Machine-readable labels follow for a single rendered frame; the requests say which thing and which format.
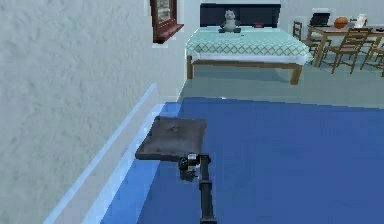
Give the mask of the black laptop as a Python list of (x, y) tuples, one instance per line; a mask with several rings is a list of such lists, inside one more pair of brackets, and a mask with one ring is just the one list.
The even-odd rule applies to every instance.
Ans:
[(314, 13), (309, 25), (313, 27), (328, 27), (329, 13)]

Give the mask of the wooden bed with teal cover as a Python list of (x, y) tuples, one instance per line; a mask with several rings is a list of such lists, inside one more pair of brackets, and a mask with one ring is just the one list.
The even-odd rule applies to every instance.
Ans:
[[(296, 50), (299, 41), (278, 27), (281, 5), (200, 5), (200, 27), (186, 44), (187, 77), (194, 77), (196, 65), (281, 68), (292, 71), (290, 83), (299, 82), (303, 66), (311, 62)], [(232, 10), (241, 22), (240, 33), (220, 33), (225, 12)], [(263, 28), (255, 28), (263, 23)]]

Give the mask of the dark red framed window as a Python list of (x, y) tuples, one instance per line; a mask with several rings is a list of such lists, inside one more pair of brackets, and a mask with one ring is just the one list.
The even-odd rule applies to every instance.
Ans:
[(153, 42), (164, 44), (183, 28), (178, 21), (178, 0), (150, 0)]

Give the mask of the grey teddy bear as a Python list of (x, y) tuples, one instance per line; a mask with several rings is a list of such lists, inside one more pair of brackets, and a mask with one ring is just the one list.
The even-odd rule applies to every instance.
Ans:
[(227, 10), (225, 12), (225, 21), (220, 25), (219, 32), (225, 33), (225, 32), (233, 32), (233, 33), (240, 33), (241, 28), (240, 24), (241, 22), (236, 19), (235, 13), (232, 10)]

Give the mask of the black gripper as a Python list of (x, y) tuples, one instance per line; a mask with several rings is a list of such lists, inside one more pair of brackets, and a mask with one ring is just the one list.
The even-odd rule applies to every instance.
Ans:
[(180, 178), (192, 182), (196, 177), (197, 158), (195, 156), (183, 157), (178, 162)]

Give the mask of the wooden slatted chair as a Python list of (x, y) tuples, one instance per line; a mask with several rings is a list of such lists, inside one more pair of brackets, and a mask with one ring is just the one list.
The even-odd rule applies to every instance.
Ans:
[[(368, 36), (371, 34), (371, 28), (350, 28), (343, 38), (342, 42), (337, 46), (329, 46), (327, 51), (333, 52), (335, 54), (335, 59), (331, 63), (332, 71), (334, 73), (335, 69), (340, 64), (345, 64), (350, 67), (350, 73), (353, 73), (356, 60), (360, 50), (365, 43)], [(342, 58), (344, 55), (353, 56), (351, 63), (343, 61)]]
[(384, 43), (373, 43), (369, 53), (363, 60), (360, 69), (363, 69), (365, 65), (381, 69), (381, 76), (384, 77)]
[(305, 56), (308, 60), (314, 60), (322, 54), (327, 55), (332, 48), (332, 40), (325, 36), (325, 31), (328, 28), (328, 25), (310, 25), (307, 37), (303, 39), (303, 24), (299, 21), (295, 21), (293, 24), (292, 35), (299, 41), (299, 44), (296, 44), (296, 50), (300, 53), (300, 55)]

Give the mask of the wooden dining table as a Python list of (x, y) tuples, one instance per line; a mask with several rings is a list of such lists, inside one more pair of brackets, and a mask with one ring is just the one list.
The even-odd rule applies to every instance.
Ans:
[[(334, 26), (329, 26), (329, 27), (308, 26), (308, 34), (307, 34), (308, 40), (311, 39), (311, 35), (313, 33), (317, 33), (317, 34), (321, 35), (321, 40), (320, 40), (320, 43), (318, 44), (317, 52), (314, 56), (314, 61), (313, 61), (314, 66), (319, 65), (319, 62), (320, 62), (320, 59), (321, 59), (321, 56), (322, 56), (322, 53), (323, 53), (323, 50), (324, 50), (324, 47), (326, 44), (326, 40), (329, 37), (334, 37), (334, 36), (344, 37), (344, 36), (346, 36), (348, 33), (348, 29), (349, 29), (349, 27), (337, 29)], [(382, 40), (384, 40), (384, 31), (379, 32), (378, 26), (372, 26), (372, 33), (370, 34), (370, 37), (375, 37), (375, 44), (379, 44)]]

